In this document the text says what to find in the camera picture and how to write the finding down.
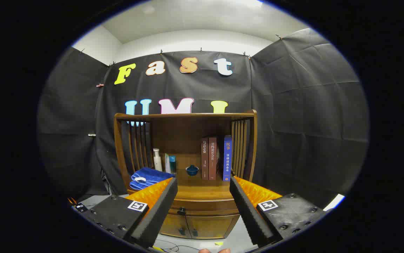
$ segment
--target finger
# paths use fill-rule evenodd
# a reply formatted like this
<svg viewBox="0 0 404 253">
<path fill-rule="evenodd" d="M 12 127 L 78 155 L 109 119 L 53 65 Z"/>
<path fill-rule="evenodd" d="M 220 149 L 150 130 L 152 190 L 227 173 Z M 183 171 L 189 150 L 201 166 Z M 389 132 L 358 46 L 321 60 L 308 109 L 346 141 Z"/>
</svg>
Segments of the finger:
<svg viewBox="0 0 404 253">
<path fill-rule="evenodd" d="M 221 250 L 221 251 L 218 252 L 218 253 L 230 253 L 230 249 L 229 249 L 229 248 L 225 248 L 225 249 Z"/>
</svg>

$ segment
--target white ceiling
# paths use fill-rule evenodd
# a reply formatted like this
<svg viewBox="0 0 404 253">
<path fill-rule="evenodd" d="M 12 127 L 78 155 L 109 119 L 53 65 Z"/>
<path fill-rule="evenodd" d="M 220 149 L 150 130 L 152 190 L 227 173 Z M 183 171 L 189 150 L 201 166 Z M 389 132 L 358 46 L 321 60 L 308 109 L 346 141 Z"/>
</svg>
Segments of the white ceiling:
<svg viewBox="0 0 404 253">
<path fill-rule="evenodd" d="M 191 29 L 240 32 L 276 41 L 308 26 L 258 0 L 152 0 L 102 24 L 121 43 Z"/>
</svg>

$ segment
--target white wall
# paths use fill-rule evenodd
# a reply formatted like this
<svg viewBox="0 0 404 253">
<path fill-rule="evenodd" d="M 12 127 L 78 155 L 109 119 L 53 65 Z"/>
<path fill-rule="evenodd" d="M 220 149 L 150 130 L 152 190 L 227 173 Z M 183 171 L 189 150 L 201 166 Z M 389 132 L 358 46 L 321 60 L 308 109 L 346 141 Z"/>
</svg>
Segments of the white wall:
<svg viewBox="0 0 404 253">
<path fill-rule="evenodd" d="M 148 54 L 175 51 L 219 51 L 253 56 L 273 41 L 251 35 L 221 30 L 183 30 L 164 32 L 122 45 L 114 59 L 122 62 Z"/>
<path fill-rule="evenodd" d="M 115 60 L 122 43 L 105 27 L 98 26 L 77 40 L 73 48 L 108 65 Z"/>
</svg>

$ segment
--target brown book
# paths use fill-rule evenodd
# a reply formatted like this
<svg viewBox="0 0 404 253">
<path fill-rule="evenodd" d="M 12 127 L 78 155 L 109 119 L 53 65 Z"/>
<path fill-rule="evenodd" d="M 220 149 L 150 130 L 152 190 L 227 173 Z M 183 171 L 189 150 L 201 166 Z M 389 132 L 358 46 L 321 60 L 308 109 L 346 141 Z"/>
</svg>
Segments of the brown book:
<svg viewBox="0 0 404 253">
<path fill-rule="evenodd" d="M 216 180 L 216 166 L 218 163 L 216 137 L 208 138 L 208 179 Z"/>
<path fill-rule="evenodd" d="M 208 138 L 201 139 L 201 174 L 203 180 L 208 180 Z"/>
</svg>

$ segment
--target pink letter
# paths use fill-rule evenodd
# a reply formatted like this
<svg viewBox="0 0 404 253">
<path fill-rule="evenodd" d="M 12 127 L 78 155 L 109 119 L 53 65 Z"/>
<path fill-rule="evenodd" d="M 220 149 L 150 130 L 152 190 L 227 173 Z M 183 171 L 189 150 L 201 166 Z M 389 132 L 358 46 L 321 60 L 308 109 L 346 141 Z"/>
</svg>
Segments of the pink letter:
<svg viewBox="0 0 404 253">
<path fill-rule="evenodd" d="M 162 114 L 191 113 L 191 105 L 194 103 L 194 99 L 182 99 L 178 104 L 177 109 L 169 99 L 162 99 L 158 103 L 162 106 Z"/>
</svg>

